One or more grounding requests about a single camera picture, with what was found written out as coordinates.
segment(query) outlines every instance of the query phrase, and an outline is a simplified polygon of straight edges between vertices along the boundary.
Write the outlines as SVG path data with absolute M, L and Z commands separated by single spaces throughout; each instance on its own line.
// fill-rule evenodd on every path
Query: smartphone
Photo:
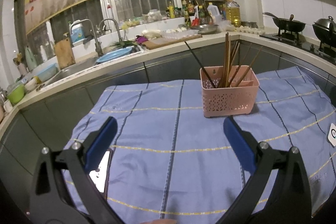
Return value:
M 98 191 L 105 199 L 107 199 L 112 154 L 113 151 L 109 148 L 101 159 L 98 169 L 91 171 L 89 174 Z

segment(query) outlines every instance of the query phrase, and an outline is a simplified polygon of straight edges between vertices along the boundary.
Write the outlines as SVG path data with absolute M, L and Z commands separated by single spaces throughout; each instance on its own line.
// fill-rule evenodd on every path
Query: green bowl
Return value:
M 16 105 L 19 101 L 23 99 L 24 96 L 25 86 L 23 84 L 20 84 L 7 95 L 7 99 L 12 103 L 12 105 Z

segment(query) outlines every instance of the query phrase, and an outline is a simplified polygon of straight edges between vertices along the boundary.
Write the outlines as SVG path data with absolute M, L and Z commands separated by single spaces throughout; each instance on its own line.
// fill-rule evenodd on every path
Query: blue gripper pad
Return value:
M 242 136 L 242 130 L 234 121 L 231 121 L 229 117 L 225 118 L 223 129 L 224 134 L 230 142 L 230 145 L 235 152 L 242 168 L 250 172 L 252 175 L 257 169 L 256 156 L 254 151 Z
M 110 147 L 118 131 L 118 123 L 114 117 L 109 117 L 104 125 L 99 129 L 99 134 L 92 145 L 86 151 L 85 173 L 96 170 L 103 158 L 106 150 Z

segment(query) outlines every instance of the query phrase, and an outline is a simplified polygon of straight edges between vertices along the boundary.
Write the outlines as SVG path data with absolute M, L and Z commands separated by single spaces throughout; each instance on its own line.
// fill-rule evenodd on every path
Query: metal screw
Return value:
M 71 146 L 72 149 L 78 150 L 81 148 L 81 143 L 80 142 L 74 142 L 73 145 Z
M 293 146 L 291 150 L 292 150 L 292 153 L 294 154 L 299 153 L 299 149 L 296 146 Z
M 47 147 L 43 147 L 42 148 L 42 154 L 43 155 L 46 155 L 46 154 L 48 154 L 49 153 L 49 148 L 47 148 Z
M 269 144 L 266 142 L 260 142 L 259 146 L 261 149 L 264 149 L 264 150 L 269 148 Z

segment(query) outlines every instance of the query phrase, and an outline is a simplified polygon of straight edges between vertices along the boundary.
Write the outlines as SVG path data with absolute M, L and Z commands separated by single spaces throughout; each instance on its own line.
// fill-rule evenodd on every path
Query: black chopstick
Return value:
M 205 70 L 205 68 L 203 67 L 202 63 L 199 61 L 199 59 L 197 58 L 196 54 L 194 53 L 194 51 L 189 47 L 188 43 L 186 41 L 184 41 L 184 43 L 187 45 L 187 47 L 189 48 L 189 51 L 191 51 L 191 53 L 193 54 L 193 56 L 195 57 L 197 63 L 200 65 L 200 67 L 202 68 L 202 71 L 205 73 L 205 75 L 207 76 L 207 78 L 209 79 L 211 85 L 213 86 L 213 88 L 215 89 L 216 86 L 213 83 L 213 81 L 211 80 L 208 72 Z

